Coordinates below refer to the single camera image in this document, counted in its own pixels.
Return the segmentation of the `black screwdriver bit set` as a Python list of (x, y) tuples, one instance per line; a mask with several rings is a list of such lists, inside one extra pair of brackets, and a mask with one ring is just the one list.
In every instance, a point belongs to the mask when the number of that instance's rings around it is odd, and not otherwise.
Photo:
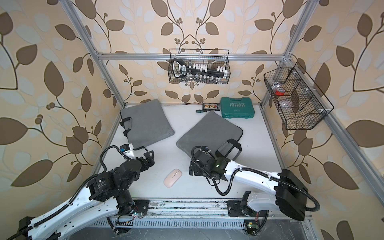
[(202, 103), (202, 109), (196, 110), (196, 113), (206, 113), (208, 111), (220, 111), (220, 103)]

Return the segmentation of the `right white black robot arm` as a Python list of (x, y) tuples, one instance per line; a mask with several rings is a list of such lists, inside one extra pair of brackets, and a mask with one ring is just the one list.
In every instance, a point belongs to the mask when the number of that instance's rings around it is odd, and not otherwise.
[(285, 216), (303, 221), (306, 212), (321, 209), (319, 201), (309, 194), (308, 188), (288, 169), (268, 172), (243, 166), (222, 154), (213, 155), (206, 146), (195, 146), (191, 150), (191, 161), (216, 192), (227, 196), (234, 182), (258, 189), (263, 195), (246, 191), (241, 200), (242, 213), (265, 212), (279, 209)]

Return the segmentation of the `black socket holder rail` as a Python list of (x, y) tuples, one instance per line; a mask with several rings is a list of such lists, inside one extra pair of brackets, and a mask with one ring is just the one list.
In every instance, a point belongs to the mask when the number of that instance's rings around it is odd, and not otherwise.
[(229, 78), (230, 72), (228, 70), (221, 71), (215, 69), (209, 69), (207, 65), (200, 66), (197, 63), (194, 63), (192, 60), (182, 60), (182, 59), (173, 59), (170, 60), (168, 66), (169, 77), (175, 77), (179, 79), (184, 79), (189, 75), (202, 75), (209, 77), (218, 77), (218, 78)]

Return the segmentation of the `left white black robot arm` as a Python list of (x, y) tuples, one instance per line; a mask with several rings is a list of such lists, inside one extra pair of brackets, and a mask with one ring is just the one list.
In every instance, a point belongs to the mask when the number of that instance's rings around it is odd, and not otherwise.
[(100, 156), (103, 171), (88, 177), (67, 201), (39, 217), (25, 217), (11, 240), (65, 240), (74, 233), (106, 220), (115, 234), (125, 233), (112, 221), (113, 217), (127, 216), (132, 222), (147, 212), (147, 200), (135, 203), (130, 186), (140, 174), (155, 164), (154, 152), (135, 157), (130, 145), (113, 146), (124, 158), (123, 163), (107, 171)]

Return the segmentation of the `pink computer mouse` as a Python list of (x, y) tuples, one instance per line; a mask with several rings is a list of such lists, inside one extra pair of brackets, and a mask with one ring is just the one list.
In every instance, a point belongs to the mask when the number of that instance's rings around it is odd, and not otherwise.
[(167, 188), (171, 188), (182, 176), (182, 172), (179, 169), (171, 171), (164, 179), (164, 185)]

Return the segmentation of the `aluminium frame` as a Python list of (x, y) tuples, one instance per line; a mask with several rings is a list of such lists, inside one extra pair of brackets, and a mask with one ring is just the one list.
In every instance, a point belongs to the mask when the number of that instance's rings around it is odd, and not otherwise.
[(323, 240), (384, 237), (383, 1), (62, 1), (120, 104), (248, 97), (320, 202)]

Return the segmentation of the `grey laptop bag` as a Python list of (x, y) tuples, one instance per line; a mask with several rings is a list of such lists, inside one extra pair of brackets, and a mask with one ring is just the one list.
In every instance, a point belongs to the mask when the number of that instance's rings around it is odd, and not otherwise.
[(195, 146), (207, 146), (213, 154), (220, 153), (228, 156), (234, 146), (228, 142), (233, 139), (239, 142), (243, 130), (222, 118), (216, 113), (209, 112), (195, 126), (188, 130), (177, 142), (177, 147), (191, 156)]
[(120, 125), (134, 150), (144, 149), (175, 134), (159, 100), (124, 108)]

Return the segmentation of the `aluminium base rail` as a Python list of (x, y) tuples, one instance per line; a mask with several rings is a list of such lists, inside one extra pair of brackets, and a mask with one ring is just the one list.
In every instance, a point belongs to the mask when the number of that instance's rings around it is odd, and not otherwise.
[(237, 199), (135, 199), (135, 203), (138, 208), (132, 215), (102, 217), (86, 227), (245, 230), (265, 218), (294, 222), (279, 211), (250, 210)]

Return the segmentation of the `green plastic tool case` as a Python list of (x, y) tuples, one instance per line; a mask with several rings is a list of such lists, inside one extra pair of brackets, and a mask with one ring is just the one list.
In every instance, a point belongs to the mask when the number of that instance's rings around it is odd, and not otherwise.
[(251, 119), (255, 116), (255, 109), (250, 98), (221, 98), (221, 115), (225, 119)]

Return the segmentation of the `red item in basket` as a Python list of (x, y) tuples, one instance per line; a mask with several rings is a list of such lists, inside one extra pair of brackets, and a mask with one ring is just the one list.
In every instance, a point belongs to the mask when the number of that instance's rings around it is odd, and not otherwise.
[(285, 92), (286, 92), (286, 90), (284, 88), (281, 88), (281, 87), (275, 88), (275, 90), (274, 90), (275, 95), (278, 97), (284, 96)]

